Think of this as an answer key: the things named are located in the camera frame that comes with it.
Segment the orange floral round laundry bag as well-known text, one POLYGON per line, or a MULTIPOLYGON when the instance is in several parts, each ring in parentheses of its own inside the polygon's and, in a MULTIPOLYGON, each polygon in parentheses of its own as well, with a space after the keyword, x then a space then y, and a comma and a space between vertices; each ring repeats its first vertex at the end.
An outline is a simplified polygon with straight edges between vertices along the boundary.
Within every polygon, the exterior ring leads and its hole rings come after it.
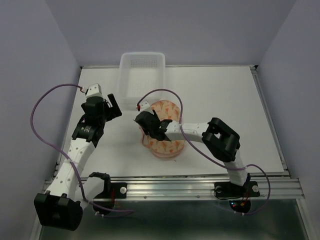
MULTIPOLYGON (((152 110, 155 110, 160 121, 173 120, 178 122, 181 116, 180 108, 169 100, 160 100, 151 105, 152 110)), ((158 158, 168 159, 178 156, 185 147, 184 140, 175 141, 158 141, 145 135, 141 131, 141 144, 150 149, 151 153, 158 158)))

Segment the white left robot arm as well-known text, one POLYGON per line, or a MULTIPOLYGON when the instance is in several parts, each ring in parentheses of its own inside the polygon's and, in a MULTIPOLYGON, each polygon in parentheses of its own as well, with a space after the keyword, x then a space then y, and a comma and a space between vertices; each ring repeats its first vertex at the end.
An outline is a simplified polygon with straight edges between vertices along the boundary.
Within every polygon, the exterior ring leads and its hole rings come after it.
POLYGON ((38 193, 34 198, 43 226, 70 231, 78 228, 84 209, 92 201, 85 194, 81 173, 104 134, 106 122, 122 115, 112 93, 107 99, 100 93, 87 94, 81 108, 84 114, 72 133, 68 152, 63 153, 65 159, 56 178, 45 193, 38 193))

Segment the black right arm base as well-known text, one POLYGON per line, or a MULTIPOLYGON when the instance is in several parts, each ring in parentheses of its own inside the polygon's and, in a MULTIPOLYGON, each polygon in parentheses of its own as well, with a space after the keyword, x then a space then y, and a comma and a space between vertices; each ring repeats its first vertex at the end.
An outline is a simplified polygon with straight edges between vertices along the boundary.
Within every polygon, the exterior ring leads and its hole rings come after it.
POLYGON ((226 181, 216 182, 213 194, 218 200, 228 200, 231 210, 243 215, 248 214, 251 209, 251 198, 261 196, 256 181, 245 183, 244 186, 238 186, 226 181))

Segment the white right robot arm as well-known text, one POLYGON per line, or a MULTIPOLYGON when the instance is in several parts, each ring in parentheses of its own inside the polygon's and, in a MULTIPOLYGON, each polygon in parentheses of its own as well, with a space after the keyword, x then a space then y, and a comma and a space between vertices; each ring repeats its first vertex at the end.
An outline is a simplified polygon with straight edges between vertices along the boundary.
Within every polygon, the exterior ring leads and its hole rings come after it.
POLYGON ((205 123, 179 123, 160 120, 155 112, 142 111, 134 120, 142 131, 158 141, 187 141, 204 144, 213 155, 213 163, 227 170, 231 192, 242 195, 248 190, 250 175, 239 155, 240 136, 226 123, 213 117, 205 123))

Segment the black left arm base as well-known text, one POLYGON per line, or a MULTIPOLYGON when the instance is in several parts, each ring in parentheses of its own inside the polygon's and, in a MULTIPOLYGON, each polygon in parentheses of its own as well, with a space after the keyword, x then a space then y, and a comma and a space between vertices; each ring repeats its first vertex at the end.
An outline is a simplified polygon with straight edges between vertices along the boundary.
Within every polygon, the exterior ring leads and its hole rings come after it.
POLYGON ((111 177, 107 173, 93 172, 89 175, 88 180, 97 180, 94 193, 97 193, 92 200, 94 204, 103 208, 113 209, 116 200, 127 198, 127 183, 112 182, 111 177))

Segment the white perforated plastic basket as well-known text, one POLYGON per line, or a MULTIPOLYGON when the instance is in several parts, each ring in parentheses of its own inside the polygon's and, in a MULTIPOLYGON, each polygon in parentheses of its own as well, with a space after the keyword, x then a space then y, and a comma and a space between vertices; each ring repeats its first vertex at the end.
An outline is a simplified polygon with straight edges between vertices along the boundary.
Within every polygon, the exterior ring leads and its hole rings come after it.
POLYGON ((124 110, 136 110, 137 102, 145 94, 166 87, 166 58, 163 53, 122 54, 118 69, 116 99, 124 110))

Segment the aluminium mounting rail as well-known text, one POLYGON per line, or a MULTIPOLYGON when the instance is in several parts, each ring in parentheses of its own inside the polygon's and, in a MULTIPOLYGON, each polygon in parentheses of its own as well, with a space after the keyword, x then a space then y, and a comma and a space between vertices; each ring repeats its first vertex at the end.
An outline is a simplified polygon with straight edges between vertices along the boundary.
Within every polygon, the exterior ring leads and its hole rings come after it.
MULTIPOLYGON (((210 201, 214 184, 226 182, 225 175, 177 177, 112 177, 113 183, 127 183, 126 201, 210 201)), ((304 199, 298 179, 270 176, 270 199, 304 199)))

